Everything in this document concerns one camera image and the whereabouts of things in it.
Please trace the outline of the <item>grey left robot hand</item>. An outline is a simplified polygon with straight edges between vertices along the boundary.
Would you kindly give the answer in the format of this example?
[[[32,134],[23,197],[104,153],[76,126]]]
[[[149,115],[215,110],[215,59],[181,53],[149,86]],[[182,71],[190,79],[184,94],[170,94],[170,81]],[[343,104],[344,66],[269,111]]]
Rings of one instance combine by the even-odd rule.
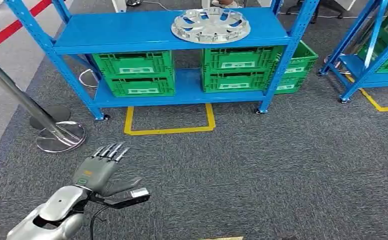
[[[102,197],[135,188],[140,184],[141,177],[109,183],[112,175],[120,169],[120,160],[129,149],[123,147],[122,142],[99,147],[78,167],[73,175],[73,183]]]

